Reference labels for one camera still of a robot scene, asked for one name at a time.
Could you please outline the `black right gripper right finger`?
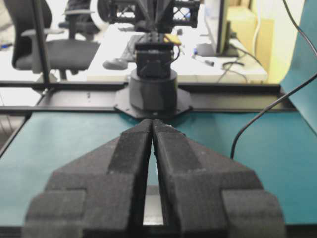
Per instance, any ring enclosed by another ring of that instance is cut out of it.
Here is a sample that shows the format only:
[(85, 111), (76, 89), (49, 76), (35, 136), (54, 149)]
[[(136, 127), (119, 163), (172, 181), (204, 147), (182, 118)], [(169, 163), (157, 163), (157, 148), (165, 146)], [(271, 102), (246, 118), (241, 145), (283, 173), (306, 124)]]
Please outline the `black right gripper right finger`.
[(153, 142), (163, 208), (181, 237), (285, 237), (278, 199), (254, 170), (160, 120)]

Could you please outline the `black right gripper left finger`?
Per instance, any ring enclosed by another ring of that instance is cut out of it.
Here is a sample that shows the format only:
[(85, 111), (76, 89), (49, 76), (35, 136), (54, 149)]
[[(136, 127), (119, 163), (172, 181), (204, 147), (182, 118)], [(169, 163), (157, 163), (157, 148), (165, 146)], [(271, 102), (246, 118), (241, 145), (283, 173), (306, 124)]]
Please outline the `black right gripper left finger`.
[(24, 238), (138, 238), (142, 234), (152, 121), (52, 172), (28, 208)]

